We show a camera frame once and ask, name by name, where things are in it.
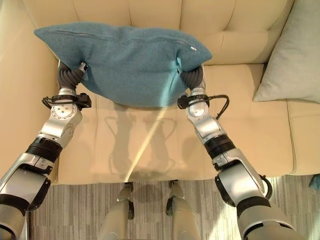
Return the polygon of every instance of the gray striped carpet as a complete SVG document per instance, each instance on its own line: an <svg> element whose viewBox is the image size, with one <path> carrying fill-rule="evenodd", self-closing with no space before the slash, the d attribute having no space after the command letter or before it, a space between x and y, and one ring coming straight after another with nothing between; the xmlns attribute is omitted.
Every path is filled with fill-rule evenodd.
<svg viewBox="0 0 320 240"><path fill-rule="evenodd" d="M320 240L320 191L308 187L312 176L270 178L272 202L288 216L306 240ZM236 210L226 205L213 180L181 181L204 240L240 240ZM94 240L122 184L57 185L33 213L32 240ZM135 182L135 218L131 239L170 240L166 216L167 182Z"/></svg>

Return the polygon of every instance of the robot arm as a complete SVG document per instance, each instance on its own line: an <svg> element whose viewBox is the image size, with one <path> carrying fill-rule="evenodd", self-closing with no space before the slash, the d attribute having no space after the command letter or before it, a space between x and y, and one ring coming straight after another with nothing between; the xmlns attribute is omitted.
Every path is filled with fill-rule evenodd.
<svg viewBox="0 0 320 240"><path fill-rule="evenodd" d="M89 96L76 94L76 86L87 69L84 62L76 70L59 63L59 94L43 99L51 109L49 119L0 180L0 240L18 239L26 212L43 202L51 184L47 176L82 120L82 108L91 107Z"/></svg>
<svg viewBox="0 0 320 240"><path fill-rule="evenodd" d="M198 84L188 85L191 93L180 98L178 106L186 108L187 118L218 171L215 183L222 199L236 207L241 239L302 240L286 216L264 197L262 177L235 147L217 119L210 116L203 66L195 71L197 74L189 74L197 76Z"/></svg>

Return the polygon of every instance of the blue object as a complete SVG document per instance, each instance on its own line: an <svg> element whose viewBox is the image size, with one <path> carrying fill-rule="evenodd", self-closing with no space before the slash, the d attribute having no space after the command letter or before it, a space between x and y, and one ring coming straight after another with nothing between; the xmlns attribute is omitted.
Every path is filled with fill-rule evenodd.
<svg viewBox="0 0 320 240"><path fill-rule="evenodd" d="M320 190L320 174L317 174L312 178L309 187Z"/></svg>
<svg viewBox="0 0 320 240"><path fill-rule="evenodd" d="M164 28L76 22L34 34L70 69L88 64L82 83L90 91L127 106L177 104L187 89L180 73L212 58L193 36Z"/></svg>

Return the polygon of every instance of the tufted sofa backrest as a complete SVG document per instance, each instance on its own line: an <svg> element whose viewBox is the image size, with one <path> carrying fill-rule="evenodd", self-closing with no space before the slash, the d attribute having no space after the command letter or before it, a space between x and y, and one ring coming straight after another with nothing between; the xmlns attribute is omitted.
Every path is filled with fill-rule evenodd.
<svg viewBox="0 0 320 240"><path fill-rule="evenodd" d="M294 0L24 0L37 28L86 21L181 30L212 53L207 65L268 61Z"/></svg>

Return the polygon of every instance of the cream sofa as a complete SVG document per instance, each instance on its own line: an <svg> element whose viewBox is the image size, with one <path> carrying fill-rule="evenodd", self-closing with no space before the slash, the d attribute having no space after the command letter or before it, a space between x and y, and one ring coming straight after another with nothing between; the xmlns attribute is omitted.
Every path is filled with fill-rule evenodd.
<svg viewBox="0 0 320 240"><path fill-rule="evenodd" d="M292 0L4 0L0 4L0 176L48 119L42 97L58 90L58 60L33 30L77 21L163 27L195 36L214 55L205 63L207 94L230 97L220 123L255 169L267 176L320 172L320 104L252 101ZM114 183L128 175L130 181L216 176L183 110L126 107L82 85L77 91L90 95L92 108L82 111L82 122L51 173L54 183ZM222 104L211 102L213 116Z"/></svg>

